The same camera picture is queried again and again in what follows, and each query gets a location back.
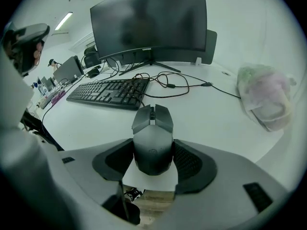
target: white plastic bag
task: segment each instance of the white plastic bag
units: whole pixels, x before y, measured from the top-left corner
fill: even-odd
[[[268,131],[284,128],[292,119],[289,79],[272,67],[249,65],[239,69],[237,87],[246,112],[253,112]]]

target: black keyboard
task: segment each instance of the black keyboard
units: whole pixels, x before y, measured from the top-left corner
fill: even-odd
[[[101,80],[78,86],[67,101],[138,110],[149,79]]]

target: white desk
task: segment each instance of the white desk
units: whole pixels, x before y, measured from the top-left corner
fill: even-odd
[[[214,63],[200,67],[180,63],[168,65],[181,70],[182,73],[210,81],[226,92],[236,94],[236,76]],[[142,72],[154,76],[160,71],[164,69],[156,66],[143,67],[123,76],[117,75],[114,79],[128,79]],[[231,76],[224,75],[221,71],[226,71]],[[66,101],[68,94],[81,83],[101,80],[107,76],[101,74],[94,79],[82,79],[46,114],[44,125],[64,150],[82,149],[133,136],[131,125],[135,111]],[[190,85],[200,83],[192,78],[187,79]],[[175,75],[169,77],[169,82],[185,85],[185,80]],[[164,89],[158,83],[151,82],[146,93],[165,96],[186,90]],[[174,122],[174,138],[233,152],[252,162],[257,162],[264,156],[283,135],[282,131],[265,131],[248,118],[239,99],[212,87],[190,88],[187,95],[167,99],[145,96],[143,102],[145,105],[159,104],[169,109]],[[42,118],[48,109],[46,107],[38,115]],[[170,170],[160,176],[148,176],[140,172],[133,161],[123,178],[123,183],[150,190],[172,191],[177,183],[177,171],[172,165]]]

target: fluorescent light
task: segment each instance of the fluorescent light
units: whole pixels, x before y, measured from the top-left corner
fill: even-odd
[[[66,14],[66,16],[64,17],[64,19],[58,24],[56,31],[64,24],[65,21],[67,21],[67,19],[72,15],[72,12],[69,12],[68,14]]]

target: curved monitor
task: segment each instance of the curved monitor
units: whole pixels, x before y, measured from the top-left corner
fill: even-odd
[[[91,8],[101,59],[150,49],[205,51],[206,0],[105,0]]]

